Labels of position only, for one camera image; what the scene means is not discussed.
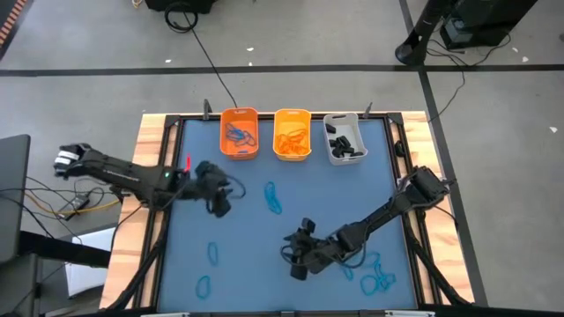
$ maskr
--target orange bin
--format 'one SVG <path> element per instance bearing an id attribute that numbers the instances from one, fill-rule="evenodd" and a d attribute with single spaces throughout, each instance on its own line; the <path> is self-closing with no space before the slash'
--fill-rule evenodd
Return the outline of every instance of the orange bin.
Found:
<path id="1" fill-rule="evenodd" d="M 258 154 L 258 112 L 252 107 L 221 113 L 219 148 L 230 159 L 254 159 Z"/>
<path id="2" fill-rule="evenodd" d="M 298 162 L 311 153 L 311 113 L 302 109 L 280 109 L 274 114 L 272 148 L 279 159 Z"/>

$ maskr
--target concrete floor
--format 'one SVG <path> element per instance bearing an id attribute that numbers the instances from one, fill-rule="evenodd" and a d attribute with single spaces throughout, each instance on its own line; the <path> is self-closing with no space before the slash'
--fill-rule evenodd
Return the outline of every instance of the concrete floor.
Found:
<path id="1" fill-rule="evenodd" d="M 407 2 L 417 20 L 424 2 Z M 487 63 L 522 64 L 523 56 L 528 63 L 564 63 L 562 13 L 563 2 L 539 0 L 511 33 L 514 41 Z M 219 0 L 197 31 L 218 66 L 398 64 L 393 50 L 406 36 L 398 0 Z M 463 59 L 471 63 L 484 52 L 470 49 Z M 172 33 L 161 13 L 143 5 L 135 10 L 129 1 L 113 0 L 35 0 L 0 62 L 0 70 L 196 66 L 209 64 L 193 35 Z M 427 110 L 416 72 L 222 77 L 240 105 L 263 111 L 362 110 L 370 101 L 374 110 Z M 460 74 L 429 78 L 442 108 Z M 564 252 L 557 242 L 564 232 L 564 74 L 480 72 L 466 78 L 441 120 L 488 303 L 564 311 Z M 54 188 L 72 187 L 52 176 L 60 144 L 88 142 L 130 159 L 143 113 L 198 112 L 204 98 L 216 111 L 231 106 L 214 75 L 0 77 L 0 96 L 0 136 L 31 135 L 28 173 Z M 45 196 L 55 208 L 63 205 Z M 69 226 L 82 232 L 109 225 L 118 211 L 77 217 Z M 45 223 L 55 236 L 68 234 L 57 222 Z M 23 226 L 40 231 L 27 216 Z"/>

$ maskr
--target wooden frame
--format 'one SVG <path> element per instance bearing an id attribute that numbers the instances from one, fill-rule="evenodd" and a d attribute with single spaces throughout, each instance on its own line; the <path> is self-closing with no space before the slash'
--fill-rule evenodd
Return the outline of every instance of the wooden frame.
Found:
<path id="1" fill-rule="evenodd" d="M 404 131 L 410 148 L 412 164 L 414 166 L 427 166 L 437 176 L 441 177 L 441 168 L 425 112 L 408 111 L 402 112 L 401 115 L 404 121 Z M 143 116 L 133 156 L 134 163 L 145 166 L 154 166 L 158 163 L 166 116 L 167 114 L 145 114 Z M 392 124 L 391 129 L 394 141 L 399 140 L 400 135 L 397 125 Z M 166 164 L 172 162 L 175 137 L 176 130 L 172 128 L 168 139 Z M 399 163 L 400 172 L 402 175 L 405 175 L 406 165 L 402 158 Z M 135 198 L 125 199 L 120 221 L 127 217 L 137 206 L 138 201 Z M 440 207 L 450 212 L 448 200 L 442 202 Z M 409 217 L 412 228 L 419 237 L 419 228 L 415 225 L 417 221 L 415 221 L 416 216 L 414 212 Z M 162 214 L 159 213 L 154 222 L 152 242 L 156 240 L 159 234 L 161 219 Z M 100 307 L 106 307 L 113 303 L 135 274 L 139 265 L 147 220 L 148 210 L 142 209 L 128 219 L 127 222 L 120 225 L 119 231 L 115 236 L 114 249 L 108 267 L 108 276 L 104 292 L 102 293 Z M 473 301 L 462 248 L 452 218 L 439 211 L 428 211 L 425 222 L 436 266 L 462 297 L 468 301 Z M 425 300 L 427 303 L 433 303 L 427 270 L 421 262 L 419 262 L 419 273 L 421 275 Z M 150 305 L 153 279 L 154 264 L 145 278 L 141 306 Z M 444 303 L 448 302 L 444 296 L 442 296 L 442 300 Z"/>

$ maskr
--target blue table surface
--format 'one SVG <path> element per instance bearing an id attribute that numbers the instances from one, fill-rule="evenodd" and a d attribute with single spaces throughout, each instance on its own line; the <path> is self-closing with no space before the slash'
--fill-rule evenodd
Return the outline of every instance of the blue table surface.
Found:
<path id="1" fill-rule="evenodd" d="M 307 281 L 298 281 L 290 277 L 290 265 L 279 253 L 286 244 L 283 238 L 295 232 L 304 217 L 316 222 L 314 235 L 324 238 L 344 224 L 361 220 L 389 199 L 394 181 L 382 121 L 360 122 L 369 154 L 350 166 L 329 162 L 321 122 L 312 122 L 312 153 L 298 163 L 277 159 L 272 150 L 272 128 L 273 122 L 260 121 L 260 149 L 255 159 L 232 161 L 219 151 L 219 122 L 186 121 L 179 167 L 184 167 L 188 153 L 192 168 L 210 160 L 241 180 L 247 195 L 232 200 L 232 209 L 223 218 L 210 215 L 202 201 L 174 203 L 159 311 L 414 308 L 412 275 L 399 218 L 368 240 L 368 252 L 378 252 L 382 271 L 395 274 L 397 280 L 387 291 L 371 296 L 360 288 L 363 276 L 375 274 L 371 268 L 354 269 L 349 280 L 334 263 L 320 274 L 309 274 Z M 280 215 L 271 212 L 264 199 L 264 186 L 269 181 L 276 186 Z M 208 259 L 211 242 L 217 245 L 217 266 Z M 210 278 L 205 299 L 197 296 L 197 282 L 203 276 Z"/>

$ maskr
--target table leg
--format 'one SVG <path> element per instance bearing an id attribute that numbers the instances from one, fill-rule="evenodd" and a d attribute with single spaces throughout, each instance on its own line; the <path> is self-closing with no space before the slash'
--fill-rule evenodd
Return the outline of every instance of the table leg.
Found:
<path id="1" fill-rule="evenodd" d="M 110 252 L 96 247 L 82 246 L 37 233 L 19 233 L 19 254 L 34 253 L 40 257 L 65 262 L 107 268 Z"/>

